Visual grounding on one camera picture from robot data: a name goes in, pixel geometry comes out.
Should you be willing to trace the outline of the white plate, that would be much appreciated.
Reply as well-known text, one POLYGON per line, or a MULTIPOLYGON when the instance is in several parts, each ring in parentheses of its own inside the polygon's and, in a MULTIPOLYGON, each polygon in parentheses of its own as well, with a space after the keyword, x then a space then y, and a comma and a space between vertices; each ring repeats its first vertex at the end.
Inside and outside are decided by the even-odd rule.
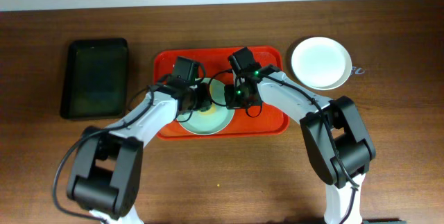
POLYGON ((328 37, 310 37, 301 41, 291 54, 291 70, 305 86, 329 85, 349 79, 352 59, 347 49, 328 37))

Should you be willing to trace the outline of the light blue plate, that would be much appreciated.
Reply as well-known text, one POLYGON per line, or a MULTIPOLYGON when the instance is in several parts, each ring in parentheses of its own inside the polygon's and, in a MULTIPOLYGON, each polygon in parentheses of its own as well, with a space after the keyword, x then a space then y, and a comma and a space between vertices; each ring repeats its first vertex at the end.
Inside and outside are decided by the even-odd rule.
POLYGON ((307 86, 312 88, 312 89, 317 89, 317 90, 332 90, 332 89, 337 89, 340 86, 344 85, 347 82, 347 79, 345 80, 337 80, 334 81, 332 84, 329 85, 315 85, 313 83, 307 83, 307 86))

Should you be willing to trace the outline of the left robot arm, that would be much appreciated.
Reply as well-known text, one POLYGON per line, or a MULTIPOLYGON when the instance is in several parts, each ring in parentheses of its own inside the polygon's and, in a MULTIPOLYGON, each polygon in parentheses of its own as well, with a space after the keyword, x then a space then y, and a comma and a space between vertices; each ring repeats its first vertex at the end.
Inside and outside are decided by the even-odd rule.
POLYGON ((142 91, 144 100, 106 128, 90 126, 63 157, 74 163, 67 197, 85 210, 81 218, 100 223, 140 223, 134 208, 144 147, 181 114, 210 108, 204 66, 178 57, 170 74, 142 91))

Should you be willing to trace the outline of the light green plate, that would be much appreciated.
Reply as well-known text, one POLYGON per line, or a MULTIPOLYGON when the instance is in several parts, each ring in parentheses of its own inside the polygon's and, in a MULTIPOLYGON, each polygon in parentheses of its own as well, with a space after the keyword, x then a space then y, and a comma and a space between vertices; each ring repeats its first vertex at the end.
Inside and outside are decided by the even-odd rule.
MULTIPOLYGON (((210 84, 210 94, 214 101, 225 105, 225 84, 213 79, 210 84)), ((216 112, 211 115, 201 115, 197 112, 180 114, 176 121, 188 132, 195 135, 213 135, 226 128, 234 117, 234 110, 225 106, 212 104, 216 112)))

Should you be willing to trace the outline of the yellow green sponge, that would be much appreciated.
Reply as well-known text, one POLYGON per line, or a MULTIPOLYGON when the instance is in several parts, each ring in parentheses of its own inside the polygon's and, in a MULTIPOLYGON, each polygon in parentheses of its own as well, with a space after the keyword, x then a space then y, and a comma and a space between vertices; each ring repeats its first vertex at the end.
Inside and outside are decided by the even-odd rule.
POLYGON ((211 115, 211 114, 214 114, 215 112, 216 112, 215 107, 211 107, 210 109, 205 110, 205 111, 198 111, 198 113, 201 115, 211 115))

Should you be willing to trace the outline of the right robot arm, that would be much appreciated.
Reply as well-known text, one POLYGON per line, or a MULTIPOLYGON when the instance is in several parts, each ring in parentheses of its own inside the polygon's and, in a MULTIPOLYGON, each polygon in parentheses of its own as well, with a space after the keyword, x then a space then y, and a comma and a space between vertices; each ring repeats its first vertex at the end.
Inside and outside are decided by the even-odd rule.
POLYGON ((355 103, 301 87, 275 65, 261 66, 246 47, 228 62, 234 81, 225 87, 227 108, 267 104, 298 123, 309 163, 325 183, 325 223, 363 223, 361 186, 376 152, 355 103))

